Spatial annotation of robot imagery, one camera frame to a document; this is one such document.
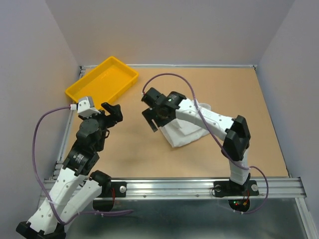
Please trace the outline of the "white long sleeve shirt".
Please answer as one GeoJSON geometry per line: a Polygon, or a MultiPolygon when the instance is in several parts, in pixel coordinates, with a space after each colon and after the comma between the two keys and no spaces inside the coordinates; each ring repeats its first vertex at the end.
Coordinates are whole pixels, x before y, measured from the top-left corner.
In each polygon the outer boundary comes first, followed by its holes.
{"type": "Polygon", "coordinates": [[[185,146],[209,134],[208,130],[180,119],[174,119],[159,129],[173,148],[185,146]]]}

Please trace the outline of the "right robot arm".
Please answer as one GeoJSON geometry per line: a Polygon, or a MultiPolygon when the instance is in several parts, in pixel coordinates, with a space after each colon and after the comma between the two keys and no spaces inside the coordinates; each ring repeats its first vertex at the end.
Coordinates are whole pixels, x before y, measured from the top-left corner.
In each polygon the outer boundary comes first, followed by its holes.
{"type": "Polygon", "coordinates": [[[211,134],[229,159],[231,192],[241,194],[247,189],[251,136],[243,116],[223,116],[183,94],[171,92],[165,96],[154,88],[144,93],[142,102],[148,106],[142,112],[148,124],[153,131],[160,130],[172,147],[182,147],[211,134]]]}

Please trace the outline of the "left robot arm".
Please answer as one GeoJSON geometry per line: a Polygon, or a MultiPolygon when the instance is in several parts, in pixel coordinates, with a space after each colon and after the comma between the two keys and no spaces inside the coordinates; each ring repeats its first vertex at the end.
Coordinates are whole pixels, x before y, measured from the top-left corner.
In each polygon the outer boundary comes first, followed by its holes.
{"type": "Polygon", "coordinates": [[[97,196],[106,196],[111,190],[111,177],[99,170],[92,172],[104,149],[109,129],[123,120],[120,105],[102,103],[95,108],[89,97],[76,104],[46,112],[47,116],[61,110],[76,111],[82,120],[76,140],[63,161],[58,178],[47,190],[39,175],[35,177],[45,199],[37,211],[16,227],[16,232],[26,239],[64,239],[65,228],[81,215],[97,196]]]}

